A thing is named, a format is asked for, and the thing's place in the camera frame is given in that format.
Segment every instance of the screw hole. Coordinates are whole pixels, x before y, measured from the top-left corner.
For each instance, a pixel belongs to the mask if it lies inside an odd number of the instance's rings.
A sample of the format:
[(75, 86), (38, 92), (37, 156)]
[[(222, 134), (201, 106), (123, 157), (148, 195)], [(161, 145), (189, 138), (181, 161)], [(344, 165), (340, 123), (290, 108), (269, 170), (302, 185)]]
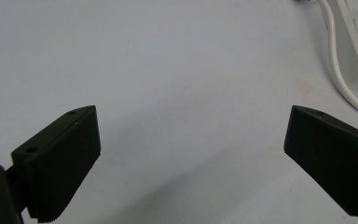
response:
[(28, 147), (25, 151), (28, 153), (34, 153), (38, 150), (37, 147)]

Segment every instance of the power strip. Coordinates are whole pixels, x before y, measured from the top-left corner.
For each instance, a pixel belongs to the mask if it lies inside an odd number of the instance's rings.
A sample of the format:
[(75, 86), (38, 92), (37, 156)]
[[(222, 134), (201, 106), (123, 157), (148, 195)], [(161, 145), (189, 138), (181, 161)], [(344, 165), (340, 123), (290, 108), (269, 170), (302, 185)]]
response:
[(339, 70), (351, 90), (358, 91), (358, 0), (326, 0), (336, 24)]

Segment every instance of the white table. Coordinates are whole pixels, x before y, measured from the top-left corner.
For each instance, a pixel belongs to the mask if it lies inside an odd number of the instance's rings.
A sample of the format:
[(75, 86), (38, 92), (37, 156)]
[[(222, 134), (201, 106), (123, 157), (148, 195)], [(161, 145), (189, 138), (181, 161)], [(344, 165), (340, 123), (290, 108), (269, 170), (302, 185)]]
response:
[(54, 223), (358, 223), (282, 148), (292, 105), (358, 128), (327, 54), (317, 4), (0, 0), (0, 164), (96, 105), (102, 156)]

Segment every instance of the white power strip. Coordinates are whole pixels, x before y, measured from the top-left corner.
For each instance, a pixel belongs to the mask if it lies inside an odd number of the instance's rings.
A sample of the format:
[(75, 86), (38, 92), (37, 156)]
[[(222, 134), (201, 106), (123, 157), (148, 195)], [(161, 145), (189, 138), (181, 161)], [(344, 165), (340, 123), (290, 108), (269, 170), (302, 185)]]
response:
[(358, 91), (358, 0), (327, 0), (336, 23), (337, 58), (341, 74)]

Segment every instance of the white cable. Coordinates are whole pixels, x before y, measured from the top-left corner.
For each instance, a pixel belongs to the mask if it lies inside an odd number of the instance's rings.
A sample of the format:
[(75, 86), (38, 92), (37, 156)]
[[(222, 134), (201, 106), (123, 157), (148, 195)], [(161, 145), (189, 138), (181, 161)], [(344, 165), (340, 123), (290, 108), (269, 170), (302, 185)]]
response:
[(332, 70), (332, 79), (336, 88), (342, 94), (342, 96), (358, 110), (358, 98), (351, 92), (344, 78), (339, 70), (338, 57), (337, 57), (337, 41), (336, 41), (336, 24), (334, 21), (333, 11), (326, 0), (318, 0), (324, 14), (326, 16), (326, 26), (328, 31), (328, 42), (329, 42), (329, 60), (330, 67)]

